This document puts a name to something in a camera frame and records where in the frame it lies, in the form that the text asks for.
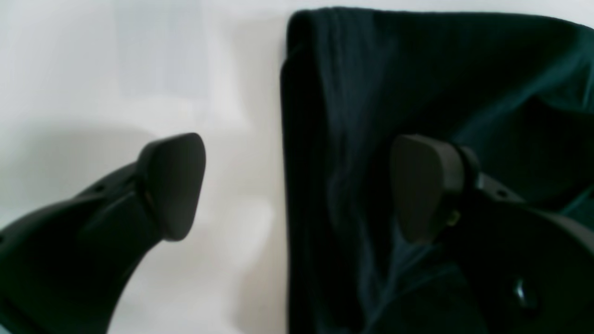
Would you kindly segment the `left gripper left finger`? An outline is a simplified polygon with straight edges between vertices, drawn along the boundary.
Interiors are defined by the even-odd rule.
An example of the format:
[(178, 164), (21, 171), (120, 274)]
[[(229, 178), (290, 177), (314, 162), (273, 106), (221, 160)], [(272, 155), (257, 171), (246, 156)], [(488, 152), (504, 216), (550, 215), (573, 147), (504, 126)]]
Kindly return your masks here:
[(189, 234), (205, 169), (197, 133), (149, 142), (134, 163), (3, 228), (1, 332), (108, 332), (144, 256)]

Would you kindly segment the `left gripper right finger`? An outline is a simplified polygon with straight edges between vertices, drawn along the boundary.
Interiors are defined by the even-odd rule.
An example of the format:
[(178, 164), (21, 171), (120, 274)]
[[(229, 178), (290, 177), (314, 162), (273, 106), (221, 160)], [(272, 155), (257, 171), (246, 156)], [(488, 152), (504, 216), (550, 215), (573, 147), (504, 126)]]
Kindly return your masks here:
[(530, 207), (481, 171), (473, 150), (422, 135), (390, 148), (405, 239), (439, 243), (466, 277), (492, 334), (591, 334), (593, 232)]

